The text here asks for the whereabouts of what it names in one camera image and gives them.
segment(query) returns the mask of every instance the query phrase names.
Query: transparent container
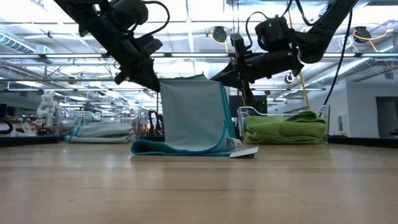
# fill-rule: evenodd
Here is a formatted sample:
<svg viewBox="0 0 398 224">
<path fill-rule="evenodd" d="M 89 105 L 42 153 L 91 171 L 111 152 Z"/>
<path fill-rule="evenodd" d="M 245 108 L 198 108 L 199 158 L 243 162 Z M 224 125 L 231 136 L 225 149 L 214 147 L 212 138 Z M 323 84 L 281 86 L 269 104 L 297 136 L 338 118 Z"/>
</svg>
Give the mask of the transparent container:
<svg viewBox="0 0 398 224">
<path fill-rule="evenodd" d="M 139 106 L 127 106 L 117 113 L 92 113 L 89 111 L 67 111 L 62 106 L 55 107 L 57 135 L 63 136 L 77 125 L 94 122 L 124 123 L 131 125 L 137 138 L 147 131 L 149 111 Z"/>
<path fill-rule="evenodd" d="M 243 107 L 238 108 L 239 135 L 245 143 L 253 143 L 253 142 L 250 142 L 250 140 L 247 138 L 248 135 L 250 136 L 252 134 L 248 130 L 248 124 L 246 122 L 247 118 L 250 116 L 260 116 L 260 117 L 267 116 L 267 117 L 271 117 L 269 119 L 267 118 L 267 120 L 270 120 L 270 121 L 268 121 L 269 123 L 267 123 L 267 126 L 263 126 L 263 127 L 269 127 L 269 129 L 265 129 L 264 141 L 261 143 L 258 143 L 258 144 L 327 144 L 328 135 L 329 135 L 330 105 L 325 105 L 325 106 L 319 107 L 315 111 L 315 114 L 320 119 L 325 120 L 325 132 L 323 133 L 323 135 L 318 134 L 319 136 L 322 136 L 322 137 L 320 137 L 320 138 L 317 137 L 316 141 L 309 141 L 309 140 L 306 141 L 306 139 L 314 139 L 313 136 L 310 136 L 309 138 L 305 138 L 305 136 L 300 135 L 300 131 L 297 131 L 296 136 L 291 131 L 289 131 L 289 135 L 285 135 L 285 133 L 279 129 L 280 126 L 275 126 L 275 124 L 273 123 L 273 122 L 280 122 L 285 119 L 289 119 L 292 116 L 297 115 L 297 114 L 262 114 L 262 113 L 258 112 L 256 109 L 254 109 L 253 107 L 243 106 Z"/>
</svg>

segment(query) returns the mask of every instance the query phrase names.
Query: ceiling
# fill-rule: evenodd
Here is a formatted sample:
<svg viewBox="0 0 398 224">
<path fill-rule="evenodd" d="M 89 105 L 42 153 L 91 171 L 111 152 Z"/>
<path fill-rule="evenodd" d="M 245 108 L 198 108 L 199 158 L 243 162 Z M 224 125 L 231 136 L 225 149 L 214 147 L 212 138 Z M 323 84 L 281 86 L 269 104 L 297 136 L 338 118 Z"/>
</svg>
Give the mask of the ceiling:
<svg viewBox="0 0 398 224">
<path fill-rule="evenodd" d="M 248 44 L 248 38 L 245 34 L 245 21 L 254 11 L 261 11 L 269 17 L 276 14 L 282 14 L 286 7 L 285 1 L 261 1 L 261 0 L 161 0 L 170 11 L 170 23 L 162 31 L 154 36 L 162 41 L 163 47 L 158 52 L 188 52 L 188 53 L 225 53 L 233 52 L 231 44 L 218 44 L 210 35 L 215 26 L 224 26 L 226 33 L 232 34 L 239 32 L 245 44 Z M 386 40 L 395 36 L 398 30 L 398 20 L 396 12 L 398 1 L 362 1 L 356 5 L 353 13 L 353 24 L 351 33 L 356 26 L 366 26 L 371 32 L 372 37 L 379 37 L 388 33 L 378 40 L 374 41 L 375 46 L 382 44 Z M 12 0 L 3 1 L 0 7 L 0 33 L 6 33 L 12 38 L 35 49 L 37 46 L 44 45 L 56 54 L 82 54 L 82 53 L 105 53 L 106 50 L 91 36 L 80 37 L 78 35 L 78 25 L 69 18 L 52 0 Z M 327 1 L 302 1 L 305 15 L 308 19 L 318 19 L 319 12 L 326 6 Z M 142 26 L 138 26 L 135 31 L 136 36 L 146 34 L 160 27 L 165 19 L 166 13 L 158 5 L 147 5 L 149 9 L 149 19 Z M 291 18 L 293 28 L 300 31 L 308 31 L 308 27 L 303 23 L 302 17 L 293 3 L 291 7 Z M 261 52 L 256 42 L 255 26 L 264 18 L 254 15 L 248 25 L 251 37 L 254 39 L 252 50 Z M 346 19 L 337 30 L 327 52 L 335 53 L 341 51 L 342 40 L 346 32 L 348 20 Z M 358 44 L 349 41 L 348 52 L 372 52 L 370 43 Z M 2 54 L 20 54 L 7 46 L 0 45 Z M 33 71 L 37 75 L 51 74 L 51 78 L 113 78 L 119 70 L 113 66 L 112 60 L 98 59 L 80 59 L 76 64 L 90 63 L 90 66 L 49 66 L 44 63 L 37 63 L 33 60 L 13 59 L 7 60 L 18 66 L 22 66 Z M 54 60 L 56 63 L 69 63 L 73 60 Z M 322 61 L 316 67 L 306 65 L 303 74 L 306 81 L 311 80 L 316 74 L 332 65 L 337 64 L 334 61 Z M 220 72 L 228 63 L 228 58 L 156 58 L 154 70 L 160 77 L 189 77 L 203 73 L 207 77 Z M 375 65 L 371 70 L 380 70 L 382 65 Z M 272 79 L 258 80 L 253 84 L 257 86 L 268 86 L 277 88 L 286 86 L 284 77 L 287 73 L 274 75 Z M 369 78 L 364 82 L 372 82 L 378 78 Z M 139 88 L 133 83 L 122 83 L 117 86 L 113 82 L 102 82 L 99 84 L 102 88 Z M 58 87 L 75 88 L 82 86 L 82 83 L 71 85 L 61 83 Z M 119 92 L 121 97 L 127 100 L 137 99 L 149 100 L 150 96 L 138 91 Z"/>
</svg>

